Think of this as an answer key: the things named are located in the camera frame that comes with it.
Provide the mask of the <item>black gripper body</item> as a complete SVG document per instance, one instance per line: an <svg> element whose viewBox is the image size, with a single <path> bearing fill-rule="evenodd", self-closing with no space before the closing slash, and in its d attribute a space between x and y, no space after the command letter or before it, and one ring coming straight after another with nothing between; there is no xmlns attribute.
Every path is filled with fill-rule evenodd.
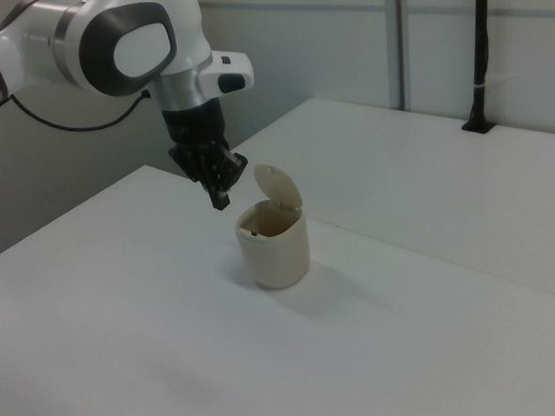
<svg viewBox="0 0 555 416"><path fill-rule="evenodd" d="M224 144L225 119L218 99L185 110L163 111L170 138L175 145L168 154L191 180L198 181L196 151L200 145Z"/></svg>

